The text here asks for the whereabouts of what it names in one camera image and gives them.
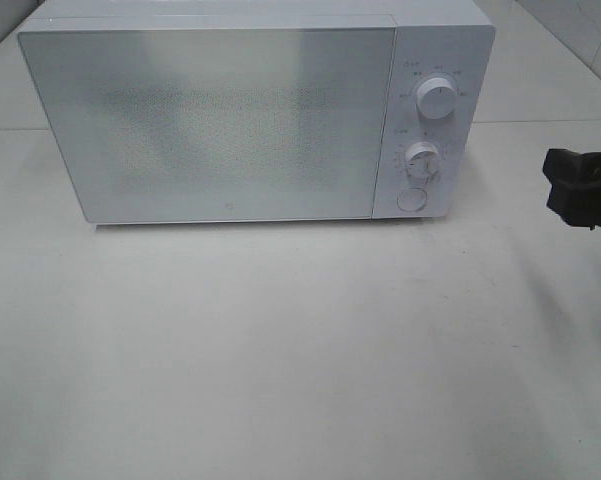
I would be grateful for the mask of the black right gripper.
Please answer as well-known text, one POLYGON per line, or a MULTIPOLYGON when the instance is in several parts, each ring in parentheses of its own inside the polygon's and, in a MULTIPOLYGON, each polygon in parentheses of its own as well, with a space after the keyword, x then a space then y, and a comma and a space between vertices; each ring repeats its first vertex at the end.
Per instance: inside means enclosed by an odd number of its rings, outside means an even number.
POLYGON ((547 151, 547 207, 571 227, 601 228, 601 152, 547 151))

